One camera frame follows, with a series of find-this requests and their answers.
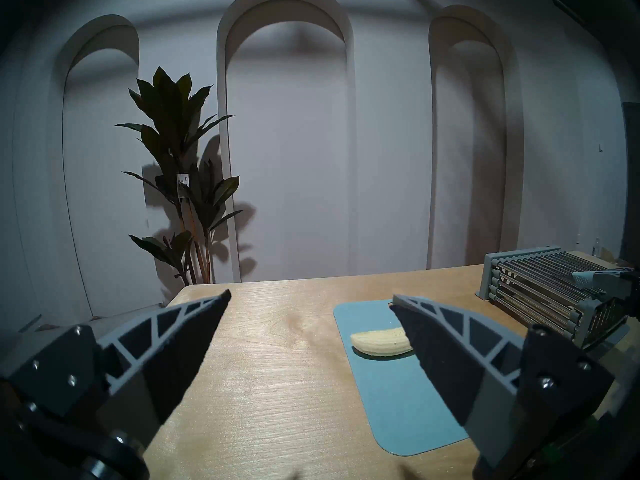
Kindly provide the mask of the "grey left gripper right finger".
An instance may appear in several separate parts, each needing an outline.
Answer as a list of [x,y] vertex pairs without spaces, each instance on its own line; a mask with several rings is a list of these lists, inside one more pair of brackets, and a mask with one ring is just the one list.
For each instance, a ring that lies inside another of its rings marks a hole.
[[427,379],[490,469],[506,459],[526,412],[517,404],[524,339],[480,313],[394,294]]

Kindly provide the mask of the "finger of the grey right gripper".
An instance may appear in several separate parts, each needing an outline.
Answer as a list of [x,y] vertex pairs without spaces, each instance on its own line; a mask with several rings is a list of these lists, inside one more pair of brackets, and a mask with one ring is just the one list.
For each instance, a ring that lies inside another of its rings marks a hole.
[[593,287],[609,296],[627,300],[636,291],[636,271],[628,269],[608,269],[593,272]]

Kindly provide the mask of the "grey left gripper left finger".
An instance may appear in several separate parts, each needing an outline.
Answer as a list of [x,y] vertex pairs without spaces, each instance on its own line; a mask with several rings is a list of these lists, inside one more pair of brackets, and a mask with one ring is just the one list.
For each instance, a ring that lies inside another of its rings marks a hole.
[[198,374],[232,294],[221,294],[138,315],[101,337],[98,345],[110,398],[139,382],[141,397],[126,397],[163,425]]

